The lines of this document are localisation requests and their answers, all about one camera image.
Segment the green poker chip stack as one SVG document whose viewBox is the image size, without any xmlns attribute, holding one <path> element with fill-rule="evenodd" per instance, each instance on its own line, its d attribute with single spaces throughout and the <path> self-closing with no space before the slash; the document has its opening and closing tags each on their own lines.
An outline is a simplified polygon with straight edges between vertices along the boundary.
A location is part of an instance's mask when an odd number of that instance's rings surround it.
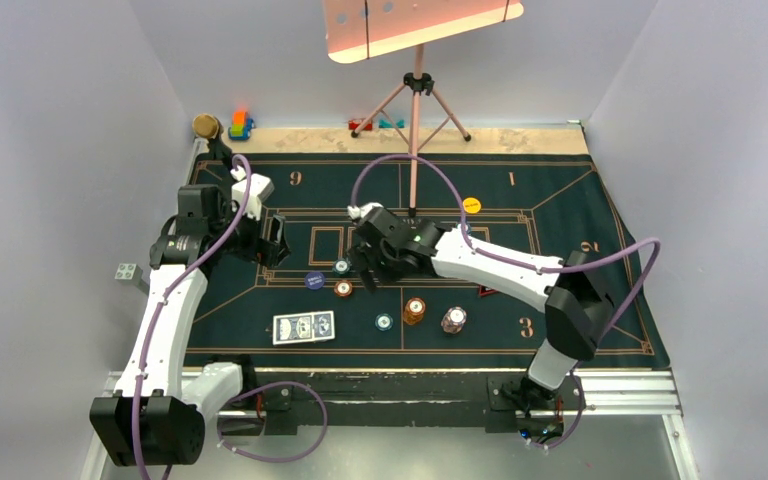
<svg viewBox="0 0 768 480">
<path fill-rule="evenodd" d="M 374 324 L 379 331 L 387 331 L 393 327 L 394 320 L 389 314 L 379 314 L 376 316 Z"/>
</svg>

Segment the blue small blind button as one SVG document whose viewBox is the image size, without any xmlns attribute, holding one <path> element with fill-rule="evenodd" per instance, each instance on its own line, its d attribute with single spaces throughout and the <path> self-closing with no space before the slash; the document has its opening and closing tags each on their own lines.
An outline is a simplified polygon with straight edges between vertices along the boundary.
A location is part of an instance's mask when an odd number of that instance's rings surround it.
<svg viewBox="0 0 768 480">
<path fill-rule="evenodd" d="M 309 290 L 319 290 L 326 282 L 326 276 L 320 271 L 308 272 L 304 277 L 305 287 Z"/>
</svg>

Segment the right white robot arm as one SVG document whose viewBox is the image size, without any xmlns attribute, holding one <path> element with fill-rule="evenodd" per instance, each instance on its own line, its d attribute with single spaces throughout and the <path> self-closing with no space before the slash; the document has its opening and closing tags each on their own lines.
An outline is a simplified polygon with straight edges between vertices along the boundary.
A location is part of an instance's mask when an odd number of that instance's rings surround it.
<svg viewBox="0 0 768 480">
<path fill-rule="evenodd" d="M 447 278 L 488 287 L 543 313 L 546 337 L 521 381 L 536 407 L 556 399 L 568 374 L 594 358 L 615 311 L 601 275 L 580 251 L 568 258 L 535 256 L 477 240 L 466 227 L 411 223 L 378 203 L 350 206 L 358 242 L 349 261 L 364 287 L 405 278 Z"/>
</svg>

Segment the red triangular dealer button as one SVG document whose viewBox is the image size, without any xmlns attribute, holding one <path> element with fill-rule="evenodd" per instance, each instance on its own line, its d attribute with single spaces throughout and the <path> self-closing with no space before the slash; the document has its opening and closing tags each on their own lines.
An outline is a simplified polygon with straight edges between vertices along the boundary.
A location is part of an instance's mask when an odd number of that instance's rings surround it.
<svg viewBox="0 0 768 480">
<path fill-rule="evenodd" d="M 492 295 L 492 294 L 495 294 L 495 293 L 496 293 L 495 289 L 492 289 L 492 288 L 489 288 L 489 287 L 485 287 L 485 286 L 480 286 L 479 289 L 478 289 L 478 295 L 480 297 L 486 297 L 486 296 L 489 296 L 489 295 Z"/>
</svg>

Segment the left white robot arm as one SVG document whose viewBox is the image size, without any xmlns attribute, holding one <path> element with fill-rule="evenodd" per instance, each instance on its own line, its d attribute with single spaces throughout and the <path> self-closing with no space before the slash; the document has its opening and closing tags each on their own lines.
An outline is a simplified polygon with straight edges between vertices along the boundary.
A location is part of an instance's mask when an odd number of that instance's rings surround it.
<svg viewBox="0 0 768 480">
<path fill-rule="evenodd" d="M 289 254 L 283 222 L 263 226 L 274 186 L 255 174 L 228 186 L 194 184 L 150 248 L 146 310 L 113 393 L 93 400 L 89 419 L 114 465 L 192 465 L 222 406 L 244 409 L 258 382 L 240 360 L 214 361 L 182 383 L 186 344 L 215 265 L 225 256 L 275 266 Z"/>
</svg>

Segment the yellow big blind button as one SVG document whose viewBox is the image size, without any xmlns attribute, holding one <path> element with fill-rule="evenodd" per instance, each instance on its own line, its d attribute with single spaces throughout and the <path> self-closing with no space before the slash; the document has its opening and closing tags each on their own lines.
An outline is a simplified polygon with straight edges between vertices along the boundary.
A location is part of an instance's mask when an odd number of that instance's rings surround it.
<svg viewBox="0 0 768 480">
<path fill-rule="evenodd" d="M 482 210 L 482 203 L 476 197 L 467 197 L 463 200 L 462 206 L 467 214 L 477 214 Z"/>
</svg>

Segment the orange poker chip stack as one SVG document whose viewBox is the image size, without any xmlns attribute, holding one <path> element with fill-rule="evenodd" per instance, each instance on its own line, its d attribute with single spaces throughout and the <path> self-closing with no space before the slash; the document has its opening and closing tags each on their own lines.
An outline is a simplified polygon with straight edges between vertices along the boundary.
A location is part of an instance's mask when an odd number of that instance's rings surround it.
<svg viewBox="0 0 768 480">
<path fill-rule="evenodd" d="M 426 305 L 421 298 L 410 298 L 404 306 L 402 321 L 407 325 L 416 325 L 423 320 L 425 312 Z"/>
</svg>

